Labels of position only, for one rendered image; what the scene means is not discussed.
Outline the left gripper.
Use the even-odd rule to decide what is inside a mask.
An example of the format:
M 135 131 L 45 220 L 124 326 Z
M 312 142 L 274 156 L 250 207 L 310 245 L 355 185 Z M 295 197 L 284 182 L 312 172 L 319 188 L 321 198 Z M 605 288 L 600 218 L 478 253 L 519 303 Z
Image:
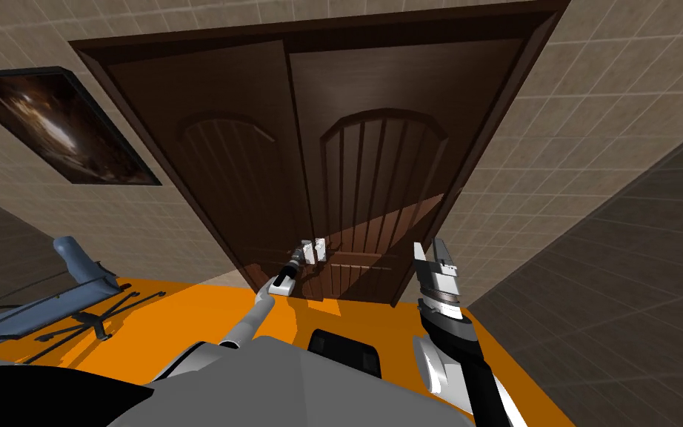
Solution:
M 290 256 L 290 263 L 301 267 L 303 265 L 314 265 L 315 254 L 317 262 L 325 262 L 325 239 L 316 238 L 315 246 L 311 240 L 302 240 L 299 247 L 293 250 Z

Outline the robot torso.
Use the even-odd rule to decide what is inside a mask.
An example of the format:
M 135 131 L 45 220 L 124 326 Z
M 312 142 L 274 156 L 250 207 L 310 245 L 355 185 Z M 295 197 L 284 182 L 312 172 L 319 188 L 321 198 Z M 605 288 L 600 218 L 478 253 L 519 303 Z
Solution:
M 151 388 L 108 427 L 474 427 L 454 407 L 272 337 Z

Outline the dark brown door leaf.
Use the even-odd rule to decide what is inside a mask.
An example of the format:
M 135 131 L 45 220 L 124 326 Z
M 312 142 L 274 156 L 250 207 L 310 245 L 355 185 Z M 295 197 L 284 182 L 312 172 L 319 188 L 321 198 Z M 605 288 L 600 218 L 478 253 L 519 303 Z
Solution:
M 308 299 L 393 304 L 520 39 L 290 55 L 313 232 Z
M 114 64 L 108 75 L 252 288 L 312 239 L 281 42 Z

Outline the dark framed wall picture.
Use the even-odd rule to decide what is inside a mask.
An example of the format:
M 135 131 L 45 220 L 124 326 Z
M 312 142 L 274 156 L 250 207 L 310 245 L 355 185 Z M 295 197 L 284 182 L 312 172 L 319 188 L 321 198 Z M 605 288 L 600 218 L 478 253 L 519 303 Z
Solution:
M 66 68 L 0 70 L 0 125 L 74 185 L 161 184 Z

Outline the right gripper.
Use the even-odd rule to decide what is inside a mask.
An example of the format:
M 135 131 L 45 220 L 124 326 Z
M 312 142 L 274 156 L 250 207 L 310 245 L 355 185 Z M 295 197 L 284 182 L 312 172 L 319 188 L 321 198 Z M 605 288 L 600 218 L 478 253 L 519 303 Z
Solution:
M 437 237 L 433 239 L 433 256 L 434 262 L 428 262 L 422 244 L 413 243 L 422 303 L 428 308 L 460 308 L 457 267 L 444 241 Z

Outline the blue-grey office chair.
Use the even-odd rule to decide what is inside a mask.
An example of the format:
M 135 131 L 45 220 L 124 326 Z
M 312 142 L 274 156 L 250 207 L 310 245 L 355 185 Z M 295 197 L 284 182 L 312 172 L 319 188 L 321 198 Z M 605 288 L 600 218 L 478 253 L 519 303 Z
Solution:
M 24 339 L 48 343 L 48 347 L 22 360 L 30 365 L 80 335 L 93 332 L 105 342 L 112 337 L 106 321 L 155 298 L 157 291 L 143 297 L 130 283 L 120 283 L 116 274 L 93 261 L 71 236 L 54 240 L 53 247 L 66 265 L 66 274 L 76 281 L 68 289 L 25 304 L 0 304 L 0 344 Z

